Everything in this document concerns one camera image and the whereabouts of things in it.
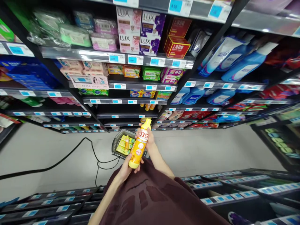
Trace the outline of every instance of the wire basket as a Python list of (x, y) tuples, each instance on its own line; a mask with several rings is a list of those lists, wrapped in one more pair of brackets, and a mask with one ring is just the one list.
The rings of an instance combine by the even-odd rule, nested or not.
[[(122, 136), (129, 136), (130, 138), (135, 139), (135, 133), (126, 129), (122, 129), (119, 131), (119, 133), (116, 135), (115, 139), (112, 142), (112, 154), (115, 156), (120, 156), (122, 159), (125, 159), (127, 155), (124, 155), (120, 152), (117, 152), (116, 149), (118, 147), (118, 144), (121, 141)], [(143, 157), (147, 154), (147, 149), (144, 150)]]

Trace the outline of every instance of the maroon shirt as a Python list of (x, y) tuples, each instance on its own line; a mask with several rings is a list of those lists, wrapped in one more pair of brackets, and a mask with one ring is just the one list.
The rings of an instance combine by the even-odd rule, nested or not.
[[(117, 190), (100, 225), (229, 224), (180, 178), (172, 180), (156, 170), (150, 160), (143, 160), (140, 171), (135, 174), (132, 170)], [(104, 193), (118, 172), (112, 174)]]

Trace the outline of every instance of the hand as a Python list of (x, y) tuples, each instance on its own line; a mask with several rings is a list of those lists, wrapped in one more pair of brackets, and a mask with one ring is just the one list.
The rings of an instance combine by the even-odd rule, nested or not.
[[(149, 148), (151, 148), (151, 146), (152, 146), (153, 144), (155, 144), (155, 141), (154, 141), (154, 135), (153, 135), (151, 129), (148, 128), (147, 131), (148, 131), (149, 137), (148, 137), (148, 141), (147, 141), (147, 143), (146, 143), (146, 149), (148, 150)], [(137, 139), (137, 138), (141, 135), (141, 133), (142, 133), (141, 129), (138, 128), (138, 129), (137, 129), (137, 132), (135, 133), (135, 134), (136, 134), (136, 135), (135, 135), (135, 139)]]
[[(118, 172), (118, 174), (116, 176), (120, 183), (123, 183), (125, 180), (127, 180), (127, 178), (129, 177), (129, 175), (132, 171), (132, 168), (128, 166), (131, 157), (132, 157), (132, 154), (130, 153), (125, 158), (125, 161), (124, 161), (120, 171)], [(142, 164), (144, 163), (143, 159), (141, 159), (141, 162), (140, 162), (139, 166), (134, 170), (134, 173), (137, 173), (138, 171), (140, 171), (141, 163)]]

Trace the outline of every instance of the white floor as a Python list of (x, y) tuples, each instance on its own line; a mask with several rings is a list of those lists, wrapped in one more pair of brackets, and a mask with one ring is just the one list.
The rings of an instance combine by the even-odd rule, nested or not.
[[(59, 134), (24, 124), (0, 152), (0, 175), (49, 167), (66, 156), (84, 137), (93, 141), (101, 161), (115, 158), (111, 145), (116, 133)], [(192, 176), (247, 168), (284, 170), (248, 125), (217, 130), (154, 131), (159, 150), (176, 176)], [(50, 171), (0, 181), (3, 201), (16, 194), (28, 196), (93, 187), (97, 161), (85, 140), (64, 162)], [(117, 161), (102, 164), (113, 167)], [(116, 168), (123, 163), (120, 160)], [(112, 170), (99, 170), (97, 185), (105, 185)]]

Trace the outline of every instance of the person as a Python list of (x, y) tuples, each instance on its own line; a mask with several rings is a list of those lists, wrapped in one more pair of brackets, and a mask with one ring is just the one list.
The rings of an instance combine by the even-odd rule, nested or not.
[(142, 158), (141, 164), (133, 170), (128, 166), (131, 154), (126, 157), (109, 179), (104, 197), (88, 225), (229, 224), (201, 202), (185, 182), (175, 177), (162, 158), (152, 131), (149, 128), (147, 131), (146, 149), (151, 160)]

